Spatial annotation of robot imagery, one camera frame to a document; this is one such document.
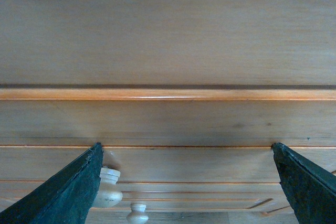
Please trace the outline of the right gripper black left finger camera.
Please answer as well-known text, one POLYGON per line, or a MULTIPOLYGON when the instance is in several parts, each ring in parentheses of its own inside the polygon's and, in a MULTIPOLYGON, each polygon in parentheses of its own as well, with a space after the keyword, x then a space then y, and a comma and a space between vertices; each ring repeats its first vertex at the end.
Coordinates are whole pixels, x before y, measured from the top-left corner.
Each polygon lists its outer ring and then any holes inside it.
POLYGON ((1 223, 85 223, 100 186, 96 143, 30 194, 1 212, 1 223))

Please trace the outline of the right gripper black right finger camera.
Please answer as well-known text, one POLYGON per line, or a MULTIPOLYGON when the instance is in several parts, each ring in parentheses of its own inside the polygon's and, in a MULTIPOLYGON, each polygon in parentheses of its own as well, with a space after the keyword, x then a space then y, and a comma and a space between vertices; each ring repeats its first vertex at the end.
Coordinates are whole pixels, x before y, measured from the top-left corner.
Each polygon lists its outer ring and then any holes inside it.
POLYGON ((293 151, 273 143, 280 184, 299 223, 335 223, 335 175, 293 151))

